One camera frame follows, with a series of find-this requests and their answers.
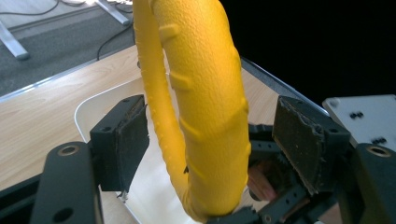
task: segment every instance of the white metal plate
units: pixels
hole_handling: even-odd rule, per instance
[[[396,95],[334,97],[323,102],[330,117],[351,132],[351,144],[396,151]]]

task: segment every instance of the gray floor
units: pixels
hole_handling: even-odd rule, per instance
[[[1,15],[0,20],[29,52],[30,58],[19,61],[0,43],[0,97],[96,61],[99,48],[124,29],[127,30],[103,46],[99,59],[134,45],[132,27],[122,25],[99,6],[69,7],[61,3],[58,7],[58,12],[54,10],[52,15],[34,20],[26,17],[25,22],[6,20],[7,15]],[[118,7],[132,10],[131,6]],[[1,8],[0,11],[12,10]],[[133,20],[132,13],[122,14]]]

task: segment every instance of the wooden table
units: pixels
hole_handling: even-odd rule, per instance
[[[249,122],[273,124],[277,93],[242,69]],[[140,77],[130,47],[0,104],[0,190],[42,172],[47,154],[82,141],[74,121],[87,98]],[[136,223],[113,192],[102,192],[105,223]]]

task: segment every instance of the yellow foam ring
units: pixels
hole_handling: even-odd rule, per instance
[[[156,111],[151,118],[177,196],[197,221],[230,214],[248,181],[250,143],[241,63],[225,11],[218,0],[134,0],[133,6],[142,78]]]

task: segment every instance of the textured yellow surface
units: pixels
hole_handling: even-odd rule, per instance
[[[135,0],[134,28],[151,118],[178,198],[195,220],[231,213],[247,183],[250,144],[240,58],[222,5]]]

